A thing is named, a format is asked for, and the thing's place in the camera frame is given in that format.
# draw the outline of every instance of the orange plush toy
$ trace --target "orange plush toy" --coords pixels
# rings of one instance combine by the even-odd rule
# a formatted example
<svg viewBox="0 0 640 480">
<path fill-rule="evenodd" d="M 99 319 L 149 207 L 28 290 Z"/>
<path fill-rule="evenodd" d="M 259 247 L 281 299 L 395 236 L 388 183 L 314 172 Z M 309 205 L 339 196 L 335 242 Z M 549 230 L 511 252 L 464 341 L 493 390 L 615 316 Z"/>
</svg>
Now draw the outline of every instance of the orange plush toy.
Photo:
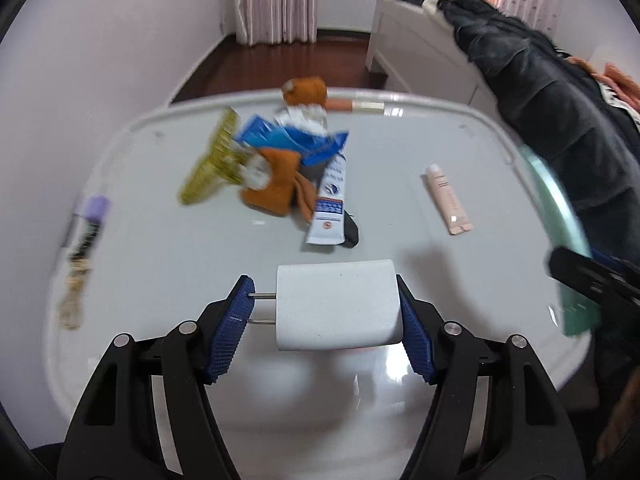
<svg viewBox="0 0 640 480">
<path fill-rule="evenodd" d="M 316 187 L 298 173 L 300 154 L 276 148 L 260 148 L 260 154 L 271 168 L 271 180 L 265 189 L 243 189 L 242 200 L 276 215 L 284 216 L 291 210 L 291 200 L 296 201 L 302 216 L 311 221 L 316 208 Z"/>
<path fill-rule="evenodd" d="M 260 148 L 258 151 L 271 167 L 271 180 L 265 189 L 243 189 L 240 192 L 242 200 L 284 216 L 291 210 L 293 181 L 300 165 L 300 154 L 276 148 Z"/>
<path fill-rule="evenodd" d="M 289 79 L 282 85 L 282 97 L 289 106 L 321 105 L 325 110 L 353 110 L 353 101 L 350 99 L 327 99 L 326 84 L 318 76 Z"/>
</svg>

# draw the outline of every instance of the toothpaste tube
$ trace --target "toothpaste tube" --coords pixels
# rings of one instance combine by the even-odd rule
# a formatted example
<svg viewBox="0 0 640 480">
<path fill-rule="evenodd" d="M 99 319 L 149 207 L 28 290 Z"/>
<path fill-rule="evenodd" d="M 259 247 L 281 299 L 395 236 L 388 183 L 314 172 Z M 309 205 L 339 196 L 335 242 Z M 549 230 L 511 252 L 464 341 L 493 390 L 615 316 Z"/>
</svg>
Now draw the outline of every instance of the toothpaste tube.
<svg viewBox="0 0 640 480">
<path fill-rule="evenodd" d="M 324 170 L 316 197 L 316 209 L 306 243 L 339 245 L 344 242 L 344 184 L 347 161 L 338 153 Z"/>
</svg>

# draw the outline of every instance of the black object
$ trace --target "black object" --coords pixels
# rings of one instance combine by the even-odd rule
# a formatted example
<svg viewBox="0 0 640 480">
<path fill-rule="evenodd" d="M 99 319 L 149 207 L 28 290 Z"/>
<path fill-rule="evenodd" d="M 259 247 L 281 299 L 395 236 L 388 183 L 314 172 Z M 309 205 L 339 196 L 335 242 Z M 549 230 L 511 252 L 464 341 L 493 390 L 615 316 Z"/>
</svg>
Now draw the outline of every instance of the black object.
<svg viewBox="0 0 640 480">
<path fill-rule="evenodd" d="M 358 235 L 358 226 L 356 222 L 353 221 L 351 215 L 344 212 L 344 241 L 341 243 L 342 246 L 351 249 L 355 247 L 360 241 L 360 236 Z"/>
<path fill-rule="evenodd" d="M 37 449 L 29 450 L 20 438 L 0 403 L 0 478 L 16 480 L 55 478 L 55 470 L 48 469 L 47 464 L 44 463 L 46 460 L 40 460 L 36 453 Z"/>
<path fill-rule="evenodd" d="M 87 257 L 89 249 L 94 244 L 98 233 L 100 232 L 100 224 L 98 222 L 87 222 L 86 230 L 82 236 L 82 241 L 76 248 L 75 252 L 69 257 L 70 261 L 80 260 Z"/>
<path fill-rule="evenodd" d="M 640 274 L 633 264 L 604 266 L 565 248 L 555 248 L 549 272 L 573 290 L 601 306 L 603 325 L 636 364 L 640 365 Z"/>
<path fill-rule="evenodd" d="M 248 279 L 241 276 L 226 300 L 210 303 L 197 322 L 181 323 L 165 337 L 139 342 L 126 334 L 114 338 L 71 421 L 57 478 L 239 480 L 204 384 L 210 383 L 206 376 L 210 342 Z M 516 335 L 500 343 L 477 338 L 458 323 L 445 323 L 431 303 L 416 300 L 400 276 L 398 287 L 409 305 L 403 315 L 415 316 L 430 339 L 424 358 L 430 359 L 435 370 L 432 382 L 437 384 L 401 479 L 585 478 L 566 413 L 526 339 Z M 152 375 L 161 375 L 164 381 L 183 476 L 168 470 L 162 458 Z M 484 440 L 475 465 L 463 470 L 478 376 L 490 377 Z M 18 462 L 31 460 L 25 449 L 12 450 L 22 454 Z M 6 477 L 50 478 L 30 476 L 15 463 Z"/>
</svg>

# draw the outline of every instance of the white bed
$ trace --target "white bed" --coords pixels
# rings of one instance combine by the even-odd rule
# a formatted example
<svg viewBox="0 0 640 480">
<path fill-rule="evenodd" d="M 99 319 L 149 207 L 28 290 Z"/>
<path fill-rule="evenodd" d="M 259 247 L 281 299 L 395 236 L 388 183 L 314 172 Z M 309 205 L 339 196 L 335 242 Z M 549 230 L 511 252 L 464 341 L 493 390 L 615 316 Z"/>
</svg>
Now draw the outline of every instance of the white bed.
<svg viewBox="0 0 640 480">
<path fill-rule="evenodd" d="M 493 93 L 454 42 L 452 29 L 421 7 L 377 0 L 367 69 L 386 73 L 388 90 L 470 105 L 505 126 Z"/>
</svg>

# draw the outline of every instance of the orange blanket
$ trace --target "orange blanket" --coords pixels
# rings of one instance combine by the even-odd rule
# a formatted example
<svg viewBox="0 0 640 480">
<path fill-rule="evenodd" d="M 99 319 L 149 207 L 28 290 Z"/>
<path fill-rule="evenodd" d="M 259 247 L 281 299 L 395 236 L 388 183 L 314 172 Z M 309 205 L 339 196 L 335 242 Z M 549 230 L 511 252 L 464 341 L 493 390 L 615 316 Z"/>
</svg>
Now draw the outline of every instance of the orange blanket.
<svg viewBox="0 0 640 480">
<path fill-rule="evenodd" d="M 604 66 L 604 74 L 598 74 L 590 63 L 579 57 L 572 56 L 566 60 L 582 67 L 596 81 L 611 87 L 621 101 L 631 106 L 636 112 L 640 112 L 640 86 L 613 63 L 607 63 Z"/>
</svg>

